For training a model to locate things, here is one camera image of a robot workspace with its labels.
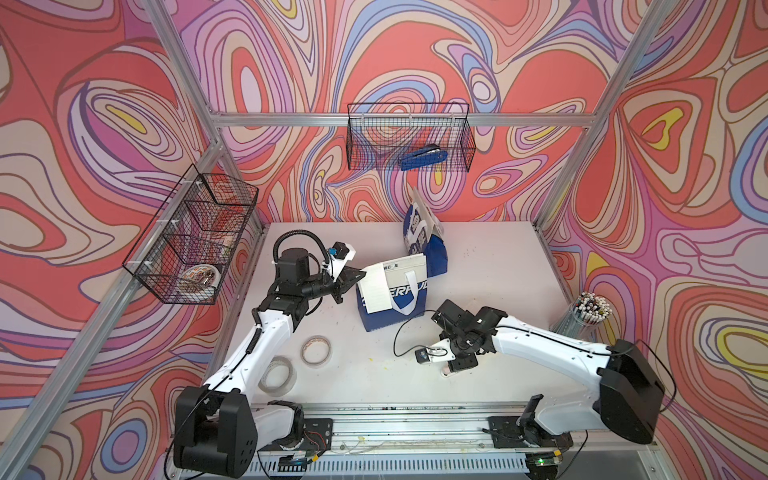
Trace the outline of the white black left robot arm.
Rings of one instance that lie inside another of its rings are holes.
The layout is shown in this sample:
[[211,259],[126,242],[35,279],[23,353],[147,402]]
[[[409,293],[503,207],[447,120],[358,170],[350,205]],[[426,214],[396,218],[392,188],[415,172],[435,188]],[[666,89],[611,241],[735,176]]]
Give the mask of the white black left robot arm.
[[313,313],[310,303],[325,297],[342,303],[364,278],[364,271],[350,264],[355,255],[350,244],[327,247],[306,229],[278,237],[272,249],[275,275],[252,310],[249,333],[202,386],[185,388],[176,401],[165,466],[240,478],[261,449],[304,441],[301,405],[273,400],[253,410],[251,402],[278,351]]

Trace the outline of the blue white bag with handles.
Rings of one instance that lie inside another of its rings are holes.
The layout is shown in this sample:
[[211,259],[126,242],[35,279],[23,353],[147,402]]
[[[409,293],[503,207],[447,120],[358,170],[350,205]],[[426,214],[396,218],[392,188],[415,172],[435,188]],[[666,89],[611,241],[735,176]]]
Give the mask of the blue white bag with handles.
[[358,312],[366,332],[373,332],[399,324],[426,312],[428,276],[426,257],[423,254],[392,259],[386,277],[392,295],[392,309],[368,314],[361,297],[359,283],[356,285]]

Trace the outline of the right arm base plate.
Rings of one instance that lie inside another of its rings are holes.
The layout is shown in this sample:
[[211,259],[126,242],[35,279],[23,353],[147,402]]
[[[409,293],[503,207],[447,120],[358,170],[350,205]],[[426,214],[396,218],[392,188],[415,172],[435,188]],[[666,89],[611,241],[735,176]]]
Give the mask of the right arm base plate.
[[552,435],[533,420],[517,416],[491,416],[482,432],[490,435],[496,449],[533,448],[567,451],[573,445],[570,433]]

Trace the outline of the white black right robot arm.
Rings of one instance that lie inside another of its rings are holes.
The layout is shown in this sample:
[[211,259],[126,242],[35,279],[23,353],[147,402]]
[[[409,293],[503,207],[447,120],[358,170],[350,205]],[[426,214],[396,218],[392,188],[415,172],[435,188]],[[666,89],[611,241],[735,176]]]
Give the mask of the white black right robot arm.
[[437,343],[419,348],[418,363],[443,363],[447,374],[478,366],[485,354],[531,361],[564,375],[582,391],[536,394],[515,420],[510,439],[550,447],[573,431],[608,430],[648,445],[655,436],[665,387],[640,348],[620,339],[612,345],[577,340],[529,325],[484,306],[478,312],[444,301],[431,316],[441,329]]

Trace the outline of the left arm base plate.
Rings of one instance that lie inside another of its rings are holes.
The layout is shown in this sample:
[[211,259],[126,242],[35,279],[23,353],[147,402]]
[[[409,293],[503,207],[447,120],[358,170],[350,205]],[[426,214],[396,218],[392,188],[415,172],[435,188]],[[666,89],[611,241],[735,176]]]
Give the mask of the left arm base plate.
[[334,421],[331,418],[309,418],[304,421],[303,436],[299,441],[287,444],[273,442],[261,449],[261,452],[327,451],[332,447],[333,428]]

